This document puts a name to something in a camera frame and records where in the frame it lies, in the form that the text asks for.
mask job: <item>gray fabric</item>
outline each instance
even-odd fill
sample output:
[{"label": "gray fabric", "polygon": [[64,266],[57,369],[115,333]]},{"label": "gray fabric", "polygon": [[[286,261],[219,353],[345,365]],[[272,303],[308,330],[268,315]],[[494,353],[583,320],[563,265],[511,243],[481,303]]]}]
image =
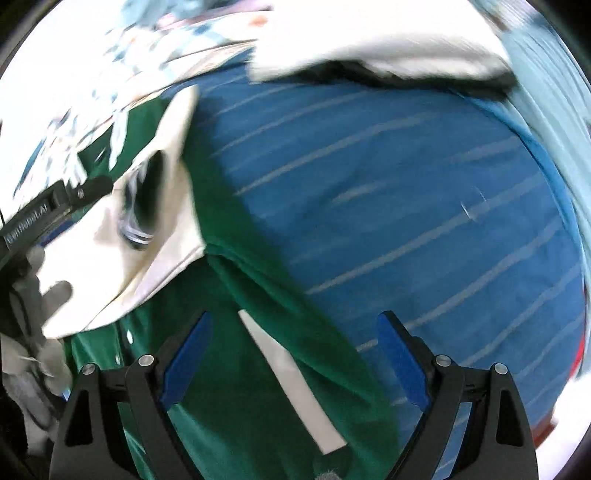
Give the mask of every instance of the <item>gray fabric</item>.
[{"label": "gray fabric", "polygon": [[334,472],[323,473],[316,480],[341,480],[341,478]]},{"label": "gray fabric", "polygon": [[56,396],[72,384],[63,345],[58,340],[46,339],[41,331],[43,323],[72,296],[72,287],[60,282],[42,295],[37,272],[44,259],[43,249],[33,248],[27,255],[30,272],[12,285],[11,309],[23,331],[23,338],[18,339],[23,343],[0,334],[2,383],[22,412],[27,452],[38,456],[47,454],[58,427],[54,406],[40,382]]}]

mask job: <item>blue bedsheet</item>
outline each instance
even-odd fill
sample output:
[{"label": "blue bedsheet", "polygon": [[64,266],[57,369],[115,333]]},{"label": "blue bedsheet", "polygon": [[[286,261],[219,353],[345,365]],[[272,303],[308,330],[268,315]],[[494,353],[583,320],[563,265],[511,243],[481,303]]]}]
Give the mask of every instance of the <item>blue bedsheet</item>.
[{"label": "blue bedsheet", "polygon": [[[188,83],[202,92],[191,130],[206,132],[291,275],[379,378],[403,442],[420,412],[378,346],[383,310],[462,365],[508,365],[532,424],[551,410],[584,297],[572,208],[540,169],[553,168],[547,158],[451,93],[249,85],[234,65],[165,95]],[[450,472],[467,412],[436,478]]]}]

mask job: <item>gray glove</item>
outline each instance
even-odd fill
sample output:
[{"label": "gray glove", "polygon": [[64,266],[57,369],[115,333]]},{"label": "gray glove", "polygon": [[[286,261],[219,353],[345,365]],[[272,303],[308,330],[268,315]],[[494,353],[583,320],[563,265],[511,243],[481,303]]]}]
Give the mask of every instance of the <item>gray glove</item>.
[{"label": "gray glove", "polygon": [[13,284],[17,295],[11,295],[11,307],[23,332],[28,332],[28,350],[14,339],[0,333],[2,342],[2,372],[20,375],[38,363],[44,383],[54,395],[61,395],[72,384],[66,366],[63,346],[59,340],[46,339],[43,324],[72,296],[68,282],[59,282],[41,295],[37,272],[45,260],[42,247],[34,247],[27,255],[30,272]]}]

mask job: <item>metal screw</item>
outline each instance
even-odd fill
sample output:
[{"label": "metal screw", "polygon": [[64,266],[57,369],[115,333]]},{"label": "metal screw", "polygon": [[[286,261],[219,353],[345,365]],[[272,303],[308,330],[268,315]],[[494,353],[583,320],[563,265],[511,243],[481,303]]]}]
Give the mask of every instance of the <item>metal screw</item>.
[{"label": "metal screw", "polygon": [[509,369],[506,367],[506,365],[495,364],[495,372],[497,372],[499,375],[506,375],[508,371]]},{"label": "metal screw", "polygon": [[452,359],[447,355],[437,355],[435,357],[435,363],[440,367],[449,367],[452,364]]},{"label": "metal screw", "polygon": [[96,367],[94,364],[86,364],[85,366],[82,367],[82,373],[84,375],[90,375],[91,373],[93,373],[95,371]]},{"label": "metal screw", "polygon": [[152,355],[142,355],[139,357],[138,363],[142,367],[148,367],[154,363],[154,357]]}]

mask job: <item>green shirt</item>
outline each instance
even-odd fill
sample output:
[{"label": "green shirt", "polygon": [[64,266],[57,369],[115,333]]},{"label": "green shirt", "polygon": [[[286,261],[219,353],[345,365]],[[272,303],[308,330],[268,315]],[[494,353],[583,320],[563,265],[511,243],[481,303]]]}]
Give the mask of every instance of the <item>green shirt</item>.
[{"label": "green shirt", "polygon": [[[132,124],[130,116],[127,138],[138,145],[150,140],[150,115],[158,105],[164,111],[159,99],[136,108],[139,120],[146,109],[148,126]],[[100,151],[108,141],[104,135],[88,149]],[[169,411],[207,480],[314,480],[330,471],[347,480],[384,479],[399,455],[385,394],[355,349],[309,302],[265,244],[225,185],[207,145],[203,132],[191,126],[183,161],[207,243],[205,258],[118,324],[72,336],[67,350],[73,368],[91,361],[101,369],[118,368],[118,361],[155,353],[194,312],[208,309],[212,340],[185,398]],[[132,160],[124,149],[116,166],[119,175]],[[242,309],[289,351],[346,447],[322,455],[242,324]],[[129,332],[133,340],[131,359],[125,358],[119,331]],[[138,471],[152,478],[129,408],[122,408],[122,418]]]}]

